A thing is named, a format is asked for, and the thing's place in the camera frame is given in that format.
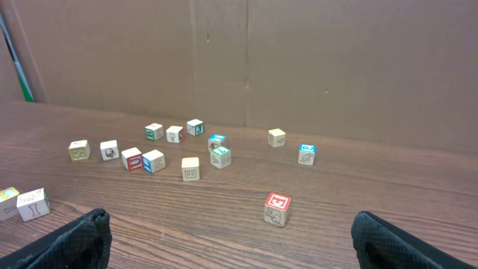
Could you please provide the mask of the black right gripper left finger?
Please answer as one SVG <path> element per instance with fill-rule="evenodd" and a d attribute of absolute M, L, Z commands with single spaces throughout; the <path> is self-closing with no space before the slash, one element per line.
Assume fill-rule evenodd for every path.
<path fill-rule="evenodd" d="M 1 269 L 105 269 L 111 242 L 110 215 L 96 208 L 1 258 Z"/>

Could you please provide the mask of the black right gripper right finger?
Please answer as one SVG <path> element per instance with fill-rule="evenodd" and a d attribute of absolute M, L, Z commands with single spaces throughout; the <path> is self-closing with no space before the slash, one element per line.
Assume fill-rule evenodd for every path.
<path fill-rule="evenodd" d="M 351 236 L 361 269 L 476 269 L 369 211 L 355 216 Z"/>

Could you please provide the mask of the white I wooden block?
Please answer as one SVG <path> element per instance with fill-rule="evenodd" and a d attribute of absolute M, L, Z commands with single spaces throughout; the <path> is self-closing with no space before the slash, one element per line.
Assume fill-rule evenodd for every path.
<path fill-rule="evenodd" d="M 50 213 L 50 202 L 44 188 L 20 194 L 16 207 L 24 222 Z"/>

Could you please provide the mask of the yellow-top bone wooden block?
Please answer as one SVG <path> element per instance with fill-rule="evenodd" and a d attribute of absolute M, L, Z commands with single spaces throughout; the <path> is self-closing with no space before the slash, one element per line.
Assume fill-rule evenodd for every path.
<path fill-rule="evenodd" d="M 5 221 L 19 213 L 17 204 L 17 196 L 19 192 L 14 187 L 4 189 L 0 192 L 0 221 Z"/>

